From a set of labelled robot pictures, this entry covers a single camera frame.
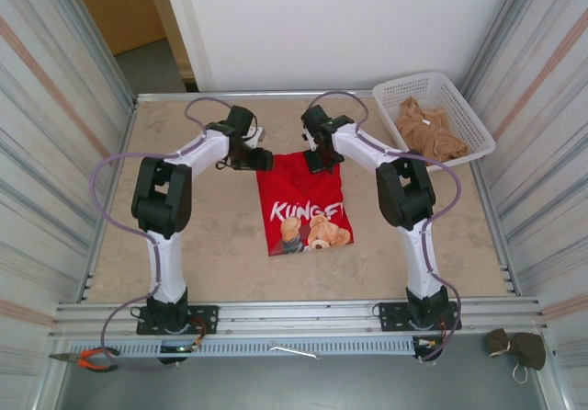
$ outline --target beige work surface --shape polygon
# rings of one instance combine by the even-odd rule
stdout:
[[[371,118],[364,129],[392,144],[373,99],[366,99]],[[300,115],[308,100],[244,100],[267,129],[260,146],[275,154],[307,149],[301,137]],[[198,127],[183,117],[186,102],[141,103],[129,151],[171,153],[197,134]],[[325,99],[331,116],[355,120],[361,110],[351,99]],[[191,114],[203,122],[222,120],[227,109],[197,103]],[[140,160],[123,166],[112,214],[136,227],[130,203]],[[437,264],[443,277],[461,295],[505,295],[503,277],[468,165],[456,168],[463,186],[459,204],[434,223]],[[267,256],[259,194],[254,172],[209,168],[193,184],[190,224],[183,237],[184,276],[192,302],[319,301],[403,298],[406,266],[397,232],[382,218],[376,178],[346,159],[341,165],[345,208],[355,242],[338,248],[284,256]],[[447,173],[432,180],[436,210],[455,193]],[[123,302],[142,295],[151,279],[145,240],[109,225],[106,230],[90,302]]]

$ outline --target basket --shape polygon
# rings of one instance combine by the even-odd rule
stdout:
[[[378,102],[380,117],[396,142],[396,146],[403,151],[408,151],[408,146],[396,128],[395,121],[400,116],[401,103],[408,97],[414,97],[422,109],[444,108],[451,133],[469,145],[471,154],[449,160],[445,162],[445,165],[465,164],[491,153],[496,147],[494,139],[481,123],[480,118],[476,116],[449,78],[442,73],[421,73],[395,79],[376,85],[373,94]],[[440,168],[431,165],[427,169],[436,171]]]

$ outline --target folded red shirt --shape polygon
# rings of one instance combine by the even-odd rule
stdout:
[[[311,174],[302,152],[279,154],[273,171],[257,171],[257,185],[269,255],[353,243],[339,165]]]

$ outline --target pliers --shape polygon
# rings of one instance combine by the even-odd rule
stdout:
[[[106,347],[106,349],[112,355],[120,355],[120,352],[115,348]],[[106,373],[107,371],[113,371],[119,368],[119,366],[116,364],[110,364],[108,366],[97,366],[96,364],[92,364],[87,360],[88,358],[98,353],[102,353],[102,347],[96,347],[90,350],[82,350],[82,353],[58,353],[55,355],[49,355],[49,358],[57,359],[58,361],[77,362],[78,366],[90,371],[95,371],[96,373]]]

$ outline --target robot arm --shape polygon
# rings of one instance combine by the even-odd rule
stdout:
[[[302,136],[311,145],[305,152],[311,172],[330,169],[342,162],[344,156],[375,172],[380,211],[401,235],[412,320],[419,327],[435,323],[451,306],[447,289],[431,275],[424,262],[421,233],[424,223],[433,215],[435,204],[435,193],[424,162],[390,155],[401,151],[358,130],[347,116],[329,118],[320,106],[309,108],[301,119]],[[362,141],[359,133],[379,149]],[[408,183],[403,185],[401,177]],[[437,274],[431,225],[424,233],[429,263]]]
[[[254,115],[233,106],[229,117],[206,126],[174,158],[145,158],[141,162],[131,213],[139,227],[155,239],[160,257],[160,286],[147,301],[153,321],[171,332],[181,331],[187,319],[187,286],[182,273],[182,232],[192,211],[192,180],[220,161],[238,170],[269,170],[273,155],[256,145],[263,128],[251,127]],[[151,290],[157,280],[155,248],[147,240]]]

